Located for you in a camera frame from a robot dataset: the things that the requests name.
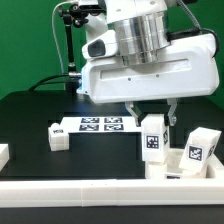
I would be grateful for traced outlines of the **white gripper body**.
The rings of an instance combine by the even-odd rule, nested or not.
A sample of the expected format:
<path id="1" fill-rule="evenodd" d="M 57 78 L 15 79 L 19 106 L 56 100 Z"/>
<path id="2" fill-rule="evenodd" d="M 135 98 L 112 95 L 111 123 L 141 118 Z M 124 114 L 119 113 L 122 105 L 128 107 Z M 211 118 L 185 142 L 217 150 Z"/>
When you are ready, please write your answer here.
<path id="1" fill-rule="evenodd" d="M 177 39 L 153 63 L 126 66 L 119 57 L 82 69 L 80 92 L 95 103 L 157 100 L 212 94 L 219 85 L 211 34 Z"/>

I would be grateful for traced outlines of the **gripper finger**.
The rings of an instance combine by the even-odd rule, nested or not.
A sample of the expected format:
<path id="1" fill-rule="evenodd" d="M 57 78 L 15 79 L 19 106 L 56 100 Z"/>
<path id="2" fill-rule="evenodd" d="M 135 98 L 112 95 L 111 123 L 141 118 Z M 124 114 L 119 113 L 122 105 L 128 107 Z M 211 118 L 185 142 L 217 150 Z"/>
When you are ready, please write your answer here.
<path id="1" fill-rule="evenodd" d="M 145 115 L 138 107 L 138 103 L 133 101 L 126 102 L 125 107 L 129 114 L 134 118 L 136 126 L 140 127 Z"/>
<path id="2" fill-rule="evenodd" d="M 176 108 L 177 108 L 177 99 L 176 98 L 169 98 L 167 100 L 167 104 L 170 106 L 169 111 L 168 111 L 169 125 L 174 126 L 177 122 L 177 118 L 175 116 L 175 111 L 176 111 Z"/>

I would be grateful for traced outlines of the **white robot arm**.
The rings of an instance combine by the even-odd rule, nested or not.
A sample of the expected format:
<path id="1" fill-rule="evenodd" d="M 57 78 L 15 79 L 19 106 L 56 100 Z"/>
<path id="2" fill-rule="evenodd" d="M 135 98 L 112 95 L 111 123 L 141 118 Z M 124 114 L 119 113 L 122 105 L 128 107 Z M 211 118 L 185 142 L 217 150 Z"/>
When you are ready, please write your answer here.
<path id="1" fill-rule="evenodd" d="M 140 122 L 139 101 L 165 99 L 173 126 L 177 99 L 212 94 L 219 85 L 214 31 L 200 26 L 196 0 L 96 0 L 106 18 L 82 47 L 80 94 L 95 103 L 123 102 Z"/>

